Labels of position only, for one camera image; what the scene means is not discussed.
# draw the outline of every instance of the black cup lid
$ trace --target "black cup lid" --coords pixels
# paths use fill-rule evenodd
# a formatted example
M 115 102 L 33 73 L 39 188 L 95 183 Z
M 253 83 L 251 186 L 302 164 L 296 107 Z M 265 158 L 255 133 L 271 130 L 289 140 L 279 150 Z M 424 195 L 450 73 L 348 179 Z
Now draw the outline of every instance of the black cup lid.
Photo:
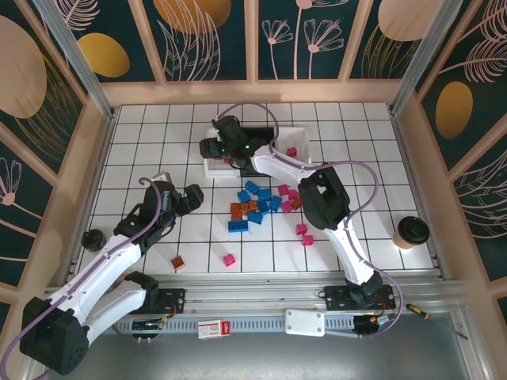
M 400 220 L 398 233 L 403 240 L 411 244 L 422 244 L 429 238 L 428 225 L 415 216 L 407 216 Z

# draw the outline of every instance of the cable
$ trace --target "cable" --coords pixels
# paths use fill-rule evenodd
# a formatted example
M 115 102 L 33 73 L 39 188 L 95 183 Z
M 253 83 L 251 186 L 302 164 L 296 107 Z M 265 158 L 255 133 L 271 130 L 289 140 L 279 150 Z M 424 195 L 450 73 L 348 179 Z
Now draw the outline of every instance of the cable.
M 139 184 L 145 184 L 145 182 L 149 182 L 150 186 L 155 190 L 155 194 L 157 195 L 157 209 L 156 209 L 155 215 L 154 215 L 153 219 L 151 220 L 151 222 L 149 222 L 146 227 L 144 227 L 140 232 L 138 232 L 134 236 L 130 237 L 126 241 L 120 243 L 116 247 L 113 247 L 108 252 L 104 253 L 102 258 L 100 260 L 98 260 L 97 263 L 95 263 L 95 265 L 88 272 L 83 274 L 82 278 L 80 280 L 78 280 L 78 282 L 73 287 L 71 287 L 69 289 L 69 291 L 67 292 L 67 296 L 66 295 L 62 296 L 59 300 L 57 300 L 55 303 L 53 303 L 51 306 L 49 306 L 48 309 L 45 310 L 41 315 L 39 315 L 37 318 L 35 318 L 33 321 L 31 321 L 24 329 L 21 330 L 21 332 L 19 334 L 17 334 L 17 336 L 13 339 L 13 341 L 10 342 L 9 346 L 7 347 L 6 351 L 4 352 L 4 354 L 2 356 L 2 361 L 0 362 L 0 378 L 2 378 L 2 380 L 10 380 L 9 376 L 7 375 L 7 360 L 9 359 L 9 356 L 12 353 L 13 349 L 20 342 L 21 338 L 23 336 L 25 336 L 31 329 L 33 329 L 40 321 L 45 319 L 46 316 L 48 316 L 54 309 L 56 309 L 58 306 L 60 306 L 62 303 L 64 303 L 65 300 L 68 299 L 68 296 L 70 296 L 74 292 L 76 292 L 78 287 L 84 281 L 86 281 L 92 275 L 92 273 L 94 273 L 97 270 L 97 268 L 99 267 L 99 265 L 101 263 L 103 263 L 105 260 L 109 259 L 111 257 L 111 255 L 113 255 L 114 253 L 116 253 L 117 251 L 119 251 L 120 249 L 125 247 L 126 245 L 132 243 L 134 240 L 141 237 L 157 222 L 158 217 L 160 215 L 160 209 L 162 207 L 162 197 L 160 195 L 160 191 L 158 190 L 157 186 L 155 185 L 155 183 L 152 180 L 150 180 L 146 177 L 139 178 Z M 45 378 L 48 375 L 49 371 L 50 370 L 47 369 L 42 375 L 36 377 L 34 380 L 41 380 L 41 379 Z
M 374 198 L 377 195 L 377 192 L 379 191 L 379 178 L 377 177 L 377 174 L 375 173 L 375 171 L 370 166 L 364 164 L 363 162 L 354 161 L 354 160 L 329 162 L 329 163 L 326 163 L 326 164 L 323 164 L 323 165 L 319 165 L 319 166 L 311 166 L 311 165 L 308 165 L 308 164 L 305 164 L 305 163 L 301 163 L 301 165 L 294 164 L 292 161 L 289 161 L 286 158 L 281 157 L 279 154 L 276 153 L 276 150 L 275 150 L 274 146 L 275 146 L 275 141 L 278 139 L 278 136 L 280 134 L 280 126 L 279 126 L 278 120 L 276 119 L 276 117 L 273 114 L 273 112 L 268 107 L 266 107 L 265 105 L 260 104 L 260 103 L 256 103 L 254 101 L 242 101 L 240 103 L 233 104 L 231 107 L 227 108 L 225 111 L 223 111 L 222 113 L 220 113 L 217 116 L 217 119 L 221 119 L 230 110 L 232 110 L 232 109 L 234 109 L 234 108 L 236 108 L 236 107 L 238 107 L 240 105 L 256 105 L 257 107 L 260 107 L 260 108 L 264 109 L 271 116 L 271 118 L 273 119 L 273 122 L 275 124 L 275 127 L 274 127 L 274 129 L 275 129 L 275 135 L 273 137 L 273 140 L 271 140 L 269 142 L 269 152 L 273 155 L 273 157 L 278 158 L 283 163 L 285 163 L 287 165 L 290 165 L 293 168 L 300 169 L 302 171 L 307 171 L 307 170 L 314 171 L 314 170 L 320 170 L 320 169 L 327 169 L 327 168 L 331 168 L 331 167 L 336 166 L 336 165 L 357 165 L 357 166 L 361 166 L 362 168 L 365 168 L 372 175 L 373 181 L 374 181 L 374 188 L 373 188 L 373 194 L 372 194 L 372 196 L 362 206 L 359 206 L 355 211 L 353 211 L 352 214 L 350 214 L 345 219 L 345 223 L 344 224 L 345 224 L 345 233 L 347 235 L 347 239 L 349 240 L 349 243 L 352 246 L 352 249 L 353 249 L 354 253 L 356 254 L 356 256 L 358 257 L 359 261 L 361 263 L 364 263 L 364 265 L 370 267 L 374 271 L 377 271 L 378 273 L 386 276 L 396 286 L 396 289 L 398 290 L 398 294 L 399 294 L 399 308 L 398 308 L 398 312 L 396 313 L 395 319 L 385 329 L 382 329 L 382 330 L 380 330 L 378 332 L 374 332 L 373 334 L 370 334 L 369 336 L 380 335 L 380 334 L 385 333 L 388 329 L 390 329 L 392 326 L 394 326 L 398 322 L 398 319 L 402 315 L 402 305 L 404 304 L 402 288 L 399 286 L 398 282 L 393 278 L 392 275 L 390 275 L 389 273 L 387 273 L 387 272 L 385 272 L 385 271 L 383 271 L 381 269 L 378 269 L 375 265 L 373 265 L 369 261 L 365 260 L 359 254 L 359 251 L 357 250 L 357 247 L 354 245 L 354 242 L 352 240 L 352 236 L 350 235 L 350 232 L 349 232 L 349 224 L 352 221 L 352 218 L 354 216 L 356 216 L 357 214 L 359 214 L 362 210 L 364 210 L 370 203 L 372 203 L 373 200 L 374 200 Z

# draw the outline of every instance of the small red and white box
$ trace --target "small red and white box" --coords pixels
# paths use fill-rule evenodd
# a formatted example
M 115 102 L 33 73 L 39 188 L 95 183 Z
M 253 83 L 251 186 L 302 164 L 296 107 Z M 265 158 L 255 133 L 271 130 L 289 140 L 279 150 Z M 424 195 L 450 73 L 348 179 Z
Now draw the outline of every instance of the small red and white box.
M 231 323 L 229 321 L 205 321 L 197 325 L 199 339 L 218 338 L 231 334 Z

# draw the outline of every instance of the yellow screwdriver handle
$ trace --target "yellow screwdriver handle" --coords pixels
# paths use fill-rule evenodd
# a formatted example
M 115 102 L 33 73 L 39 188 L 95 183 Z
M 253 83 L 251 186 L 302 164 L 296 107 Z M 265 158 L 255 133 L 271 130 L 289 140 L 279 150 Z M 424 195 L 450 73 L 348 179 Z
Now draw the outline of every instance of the yellow screwdriver handle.
M 428 319 L 429 318 L 429 314 L 428 313 L 425 313 L 424 311 L 422 311 L 418 307 L 412 305 L 411 303 L 407 303 L 405 307 L 408 310 L 410 310 L 411 312 L 420 315 L 423 319 Z

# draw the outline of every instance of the blue toy block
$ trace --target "blue toy block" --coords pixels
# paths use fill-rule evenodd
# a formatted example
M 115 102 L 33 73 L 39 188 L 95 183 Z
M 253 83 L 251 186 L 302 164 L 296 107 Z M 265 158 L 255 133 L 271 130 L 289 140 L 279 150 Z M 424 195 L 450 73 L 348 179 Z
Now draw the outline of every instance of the blue toy block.
M 248 220 L 257 224 L 262 224 L 262 214 L 251 211 L 248 213 Z
M 269 210 L 273 212 L 278 212 L 280 205 L 282 204 L 282 199 L 279 196 L 273 196 L 271 198 L 271 202 L 269 203 Z
M 262 188 L 259 190 L 259 193 L 257 194 L 259 197 L 259 200 L 265 200 L 266 202 L 271 200 L 271 189 L 270 188 Z
M 248 231 L 248 222 L 246 220 L 231 220 L 228 228 L 229 232 Z
M 251 192 L 252 194 L 254 194 L 255 196 L 259 193 L 259 190 L 261 188 L 259 188 L 254 182 L 252 182 L 251 180 L 248 180 L 246 183 L 245 183 L 245 188 L 248 192 Z
M 250 200 L 250 196 L 248 195 L 248 192 L 246 192 L 245 190 L 241 190 L 238 193 L 238 199 L 241 203 L 246 203 Z
M 263 215 L 269 214 L 268 204 L 264 200 L 259 200 L 257 202 L 257 209 Z

